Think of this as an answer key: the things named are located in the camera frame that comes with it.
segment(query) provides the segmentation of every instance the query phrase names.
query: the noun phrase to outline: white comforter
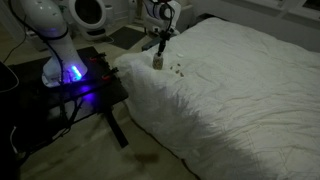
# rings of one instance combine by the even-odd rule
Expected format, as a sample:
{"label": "white comforter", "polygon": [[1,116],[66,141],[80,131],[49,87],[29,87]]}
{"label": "white comforter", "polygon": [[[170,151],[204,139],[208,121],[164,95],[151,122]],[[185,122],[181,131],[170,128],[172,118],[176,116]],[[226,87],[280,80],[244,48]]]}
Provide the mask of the white comforter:
{"label": "white comforter", "polygon": [[201,179],[320,179],[320,57],[208,19],[115,62],[134,120]]}

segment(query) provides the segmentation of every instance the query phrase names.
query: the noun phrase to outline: table leg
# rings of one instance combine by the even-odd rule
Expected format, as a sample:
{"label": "table leg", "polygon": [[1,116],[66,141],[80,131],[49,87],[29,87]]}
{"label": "table leg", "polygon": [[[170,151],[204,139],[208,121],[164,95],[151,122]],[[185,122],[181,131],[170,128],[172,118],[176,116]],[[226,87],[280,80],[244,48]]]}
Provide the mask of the table leg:
{"label": "table leg", "polygon": [[116,120],[112,114],[112,109],[110,108],[110,110],[105,111],[104,114],[105,114],[107,121],[108,121],[114,135],[116,136],[121,148],[126,147],[129,143],[128,143],[126,137],[124,136],[122,130],[120,129],[118,123],[116,122]]}

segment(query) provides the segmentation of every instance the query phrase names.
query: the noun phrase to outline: black table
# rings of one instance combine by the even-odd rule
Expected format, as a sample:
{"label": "black table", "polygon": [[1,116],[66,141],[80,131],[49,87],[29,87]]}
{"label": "black table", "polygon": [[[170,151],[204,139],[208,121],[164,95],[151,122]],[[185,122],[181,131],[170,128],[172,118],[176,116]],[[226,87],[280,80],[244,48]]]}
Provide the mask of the black table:
{"label": "black table", "polygon": [[[104,60],[105,54],[99,54],[93,47],[78,50],[79,56],[88,68],[88,73],[80,82],[66,84],[61,87],[48,88],[41,80],[43,65],[50,57],[27,63],[11,65],[10,69],[19,78],[19,86],[15,90],[1,95],[1,113],[10,117],[2,122],[5,132],[5,143],[9,151],[11,142],[20,151],[36,152],[54,141],[53,137],[63,129],[70,129],[77,123],[93,114],[102,113],[113,130],[120,146],[128,145],[128,141],[112,114],[112,106],[128,97],[127,91],[116,76],[116,69],[110,69]],[[66,121],[61,116],[52,117],[49,112],[68,102],[78,102],[84,97],[89,101],[91,111],[75,116],[73,121]]]}

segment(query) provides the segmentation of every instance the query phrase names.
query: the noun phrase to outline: white bedsheet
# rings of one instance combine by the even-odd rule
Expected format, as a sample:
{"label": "white bedsheet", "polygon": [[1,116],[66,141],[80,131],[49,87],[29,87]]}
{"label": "white bedsheet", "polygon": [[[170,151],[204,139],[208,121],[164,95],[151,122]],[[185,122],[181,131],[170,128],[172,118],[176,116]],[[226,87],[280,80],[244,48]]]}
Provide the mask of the white bedsheet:
{"label": "white bedsheet", "polygon": [[216,18],[172,38],[161,71],[156,49],[116,60],[126,103],[201,179],[320,179],[319,56]]}

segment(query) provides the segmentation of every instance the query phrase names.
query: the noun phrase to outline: blue light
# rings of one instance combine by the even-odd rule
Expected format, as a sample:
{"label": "blue light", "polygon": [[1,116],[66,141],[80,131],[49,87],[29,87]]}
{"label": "blue light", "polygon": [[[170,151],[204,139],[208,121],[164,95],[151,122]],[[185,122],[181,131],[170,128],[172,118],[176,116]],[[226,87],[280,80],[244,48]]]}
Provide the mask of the blue light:
{"label": "blue light", "polygon": [[79,72],[79,70],[77,69],[76,66],[72,66],[71,69],[72,69],[73,73],[75,74],[75,77],[74,77],[73,80],[74,81],[79,81],[82,78],[81,73]]}

